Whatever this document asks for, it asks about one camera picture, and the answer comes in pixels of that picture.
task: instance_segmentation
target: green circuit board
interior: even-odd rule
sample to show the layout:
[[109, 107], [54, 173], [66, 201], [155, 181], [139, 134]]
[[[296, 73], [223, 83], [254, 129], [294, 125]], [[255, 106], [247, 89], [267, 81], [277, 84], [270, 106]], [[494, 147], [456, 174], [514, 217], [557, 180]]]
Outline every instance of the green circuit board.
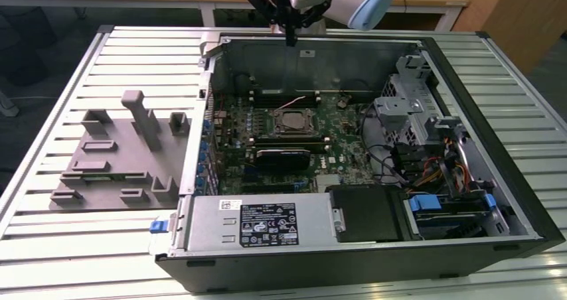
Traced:
[[246, 145], [246, 140], [273, 133], [273, 110], [253, 108], [242, 98], [222, 97], [222, 108], [217, 107], [214, 119], [221, 162], [219, 194], [245, 194], [246, 188], [261, 188], [261, 185], [288, 185], [282, 192], [289, 192], [289, 188], [292, 192], [317, 192], [314, 178], [328, 174], [338, 175], [342, 184], [373, 183], [370, 164], [357, 135], [360, 105], [352, 104], [338, 110], [338, 98], [338, 94], [324, 94], [316, 108], [296, 109], [310, 115], [314, 130], [310, 133], [329, 138], [324, 153], [309, 156], [308, 168], [292, 173], [257, 173], [250, 180], [243, 176], [254, 168], [250, 157], [257, 149]]

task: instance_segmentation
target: motherboard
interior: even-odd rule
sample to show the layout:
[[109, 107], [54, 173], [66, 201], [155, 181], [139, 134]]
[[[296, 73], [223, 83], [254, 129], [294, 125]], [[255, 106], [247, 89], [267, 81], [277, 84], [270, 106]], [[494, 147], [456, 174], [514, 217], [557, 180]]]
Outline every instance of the motherboard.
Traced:
[[365, 104], [346, 94], [278, 100], [218, 95], [214, 136], [219, 194], [324, 192], [373, 184], [360, 143]]

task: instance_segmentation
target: table leg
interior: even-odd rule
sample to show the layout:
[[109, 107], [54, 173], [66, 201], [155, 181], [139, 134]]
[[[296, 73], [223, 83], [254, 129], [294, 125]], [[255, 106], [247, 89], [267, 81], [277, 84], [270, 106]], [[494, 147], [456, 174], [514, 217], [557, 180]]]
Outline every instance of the table leg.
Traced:
[[74, 14], [77, 15], [77, 18], [79, 20], [86, 18], [86, 8], [85, 7], [73, 7], [71, 10], [74, 11]]
[[436, 24], [434, 31], [450, 31], [461, 10], [462, 8], [460, 6], [446, 7], [446, 10]]
[[202, 26], [214, 26], [214, 3], [198, 3], [198, 9], [201, 10]]

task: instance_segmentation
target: orange wire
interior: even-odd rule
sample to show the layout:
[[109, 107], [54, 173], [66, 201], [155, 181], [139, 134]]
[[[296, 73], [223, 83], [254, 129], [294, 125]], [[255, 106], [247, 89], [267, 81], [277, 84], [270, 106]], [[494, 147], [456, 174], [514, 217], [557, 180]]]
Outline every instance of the orange wire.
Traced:
[[470, 189], [468, 188], [468, 181], [469, 181], [469, 179], [468, 179], [468, 170], [466, 170], [466, 168], [464, 167], [464, 166], [461, 166], [461, 164], [457, 164], [456, 163], [456, 166], [460, 168], [460, 171], [462, 172], [462, 182], [464, 182], [464, 186], [465, 186], [465, 188], [466, 188], [466, 191], [469, 191]]
[[441, 157], [430, 157], [425, 162], [424, 162], [424, 164], [422, 164], [422, 174], [421, 174], [421, 177], [424, 177], [425, 176], [425, 173], [426, 173], [426, 165], [432, 162], [432, 160], [434, 160], [434, 159], [440, 159]]

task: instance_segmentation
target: blue latch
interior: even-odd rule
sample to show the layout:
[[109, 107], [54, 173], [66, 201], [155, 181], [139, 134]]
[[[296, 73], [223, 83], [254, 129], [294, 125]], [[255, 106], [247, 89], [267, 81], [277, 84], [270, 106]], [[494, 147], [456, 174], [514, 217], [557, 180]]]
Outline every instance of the blue latch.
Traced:
[[496, 207], [496, 200], [494, 200], [494, 197], [492, 196], [492, 194], [485, 194], [484, 199], [486, 200], [486, 204], [488, 204], [489, 209], [494, 208]]
[[441, 209], [441, 203], [436, 195], [420, 194], [409, 198], [409, 207], [412, 212], [417, 210]]
[[167, 232], [167, 224], [169, 222], [166, 220], [154, 220], [149, 225], [149, 232], [151, 234], [161, 234]]

